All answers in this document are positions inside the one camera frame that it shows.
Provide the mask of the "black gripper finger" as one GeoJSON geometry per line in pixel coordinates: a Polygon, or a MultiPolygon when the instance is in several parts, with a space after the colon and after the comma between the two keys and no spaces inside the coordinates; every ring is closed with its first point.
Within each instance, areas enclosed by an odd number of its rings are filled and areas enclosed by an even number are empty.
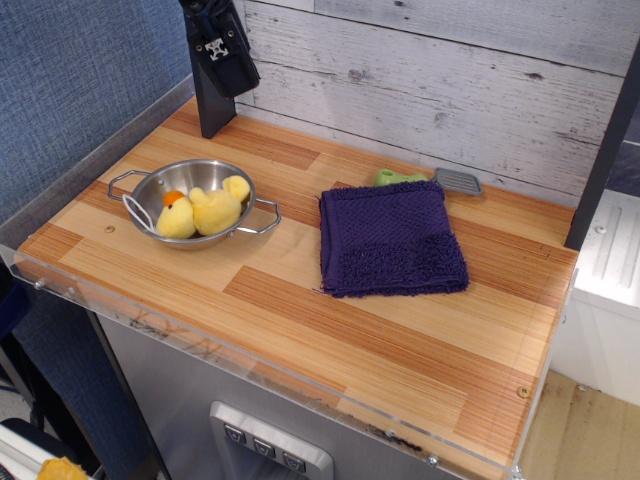
{"type": "Polygon", "coordinates": [[[260,76],[233,1],[180,1],[187,41],[199,66],[224,98],[255,89],[260,76]]]}

